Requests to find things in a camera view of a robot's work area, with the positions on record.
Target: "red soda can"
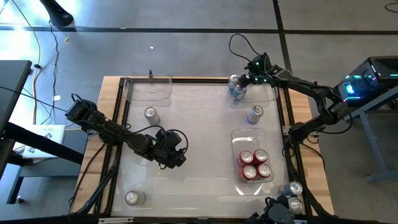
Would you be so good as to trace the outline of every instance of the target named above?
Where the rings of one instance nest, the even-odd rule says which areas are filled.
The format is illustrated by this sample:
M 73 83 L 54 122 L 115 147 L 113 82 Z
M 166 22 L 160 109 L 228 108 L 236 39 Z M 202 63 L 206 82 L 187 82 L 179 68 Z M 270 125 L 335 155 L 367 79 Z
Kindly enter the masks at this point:
M 243 150 L 239 153 L 238 158 L 236 158 L 236 163 L 238 167 L 244 167 L 251 164 L 253 161 L 253 154 L 247 150 Z
M 255 165 L 262 164 L 268 159 L 268 153 L 263 149 L 257 149 L 253 153 L 253 163 Z
M 267 164 L 260 164 L 256 167 L 257 176 L 267 178 L 272 174 L 271 168 Z
M 238 174 L 240 182 L 249 182 L 257 176 L 256 168 L 253 166 L 244 166 Z

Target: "plastic tray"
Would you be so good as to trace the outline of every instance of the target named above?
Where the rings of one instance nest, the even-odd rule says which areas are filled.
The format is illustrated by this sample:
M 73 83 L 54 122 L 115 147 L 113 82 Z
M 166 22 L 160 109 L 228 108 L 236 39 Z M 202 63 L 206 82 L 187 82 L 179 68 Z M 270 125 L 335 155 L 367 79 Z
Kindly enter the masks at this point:
M 263 149 L 268 154 L 268 159 L 265 161 L 271 170 L 271 162 L 269 158 L 269 153 L 267 149 L 266 143 L 266 131 L 262 128 L 252 128 L 252 129 L 235 129 L 232 132 L 232 155 L 233 155 L 233 164 L 235 169 L 235 180 L 241 184 L 256 184 L 256 183 L 264 183 L 271 182 L 274 179 L 274 172 L 271 172 L 271 175 L 267 178 L 259 178 L 256 177 L 249 182 L 240 182 L 237 178 L 241 168 L 235 162 L 239 157 L 239 153 L 243 150 L 247 150 L 251 153 L 254 153 L 256 149 Z

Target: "white cable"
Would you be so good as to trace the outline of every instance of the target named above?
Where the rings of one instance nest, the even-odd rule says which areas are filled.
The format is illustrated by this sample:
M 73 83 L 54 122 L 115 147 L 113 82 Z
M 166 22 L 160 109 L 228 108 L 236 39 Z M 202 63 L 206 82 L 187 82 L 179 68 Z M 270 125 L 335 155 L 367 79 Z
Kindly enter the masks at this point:
M 39 49 L 39 57 L 37 59 L 37 65 L 39 65 L 40 63 L 40 43 L 39 43 L 39 39 L 36 36 L 35 31 L 33 30 L 32 26 L 30 25 L 30 22 L 26 19 L 26 16 L 24 15 L 24 13 L 21 11 L 21 9 L 19 8 L 19 6 L 17 5 L 17 3 L 15 3 L 14 0 L 11 0 L 15 7 L 17 7 L 18 11 L 22 14 L 22 16 L 24 17 L 26 23 L 29 25 L 31 31 L 33 32 L 33 34 L 35 35 L 36 38 L 36 42 L 37 42 L 37 48 Z M 36 78 L 37 78 L 37 68 L 35 69 L 35 75 L 33 76 L 33 83 L 32 83 L 32 90 L 33 90 L 33 97 L 34 97 L 34 107 L 33 107 L 33 124 L 36 124 L 36 109 L 37 109 L 37 102 L 36 102 Z

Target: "black desk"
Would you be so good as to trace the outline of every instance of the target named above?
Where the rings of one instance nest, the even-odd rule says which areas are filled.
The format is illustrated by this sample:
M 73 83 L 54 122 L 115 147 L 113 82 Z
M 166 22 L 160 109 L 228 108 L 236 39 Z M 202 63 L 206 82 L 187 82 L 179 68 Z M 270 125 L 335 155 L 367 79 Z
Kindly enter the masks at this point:
M 65 133 L 64 146 L 9 122 L 31 65 L 28 60 L 0 60 L 0 86 L 8 89 L 0 88 L 0 175 L 7 163 L 20 166 L 7 203 L 15 203 L 24 177 L 78 175 L 86 146 L 83 131 Z M 58 158 L 33 164 L 12 151 L 16 141 Z

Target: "blue led light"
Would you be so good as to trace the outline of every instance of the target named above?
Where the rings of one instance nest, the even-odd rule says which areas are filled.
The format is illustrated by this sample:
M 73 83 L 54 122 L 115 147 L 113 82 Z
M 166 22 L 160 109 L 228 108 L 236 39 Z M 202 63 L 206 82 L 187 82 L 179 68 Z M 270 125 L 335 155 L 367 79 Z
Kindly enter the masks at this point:
M 351 85 L 346 85 L 346 91 L 348 94 L 354 94 L 355 91 L 353 90 L 353 87 Z

